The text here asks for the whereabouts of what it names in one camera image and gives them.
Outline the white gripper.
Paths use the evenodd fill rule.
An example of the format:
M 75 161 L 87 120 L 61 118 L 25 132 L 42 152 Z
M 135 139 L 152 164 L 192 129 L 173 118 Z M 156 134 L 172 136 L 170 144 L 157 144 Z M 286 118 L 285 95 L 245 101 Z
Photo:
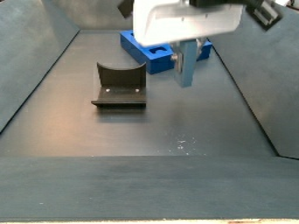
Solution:
M 172 43 L 174 79 L 182 71 L 182 53 L 176 41 L 197 39 L 238 26 L 242 6 L 222 4 L 205 8 L 190 6 L 190 0 L 134 0 L 133 35 L 141 46 Z

